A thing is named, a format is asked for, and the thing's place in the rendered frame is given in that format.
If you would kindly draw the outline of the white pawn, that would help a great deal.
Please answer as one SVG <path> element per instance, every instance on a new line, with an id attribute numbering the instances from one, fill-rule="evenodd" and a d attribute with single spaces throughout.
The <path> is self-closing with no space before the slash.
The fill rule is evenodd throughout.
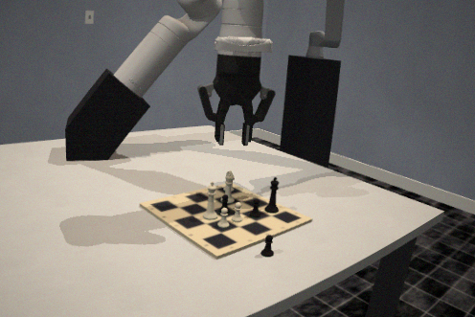
<path id="1" fill-rule="evenodd" d="M 226 215 L 228 213 L 228 210 L 226 208 L 222 208 L 221 209 L 221 220 L 217 223 L 217 226 L 220 227 L 220 228 L 228 228 L 229 227 L 229 223 L 227 222 L 227 217 Z"/>
<path id="2" fill-rule="evenodd" d="M 234 222 L 241 222 L 242 221 L 242 217 L 240 216 L 241 204 L 238 202 L 236 203 L 235 206 L 236 206 L 235 207 L 236 212 L 235 212 L 235 215 L 232 217 L 232 220 Z"/>

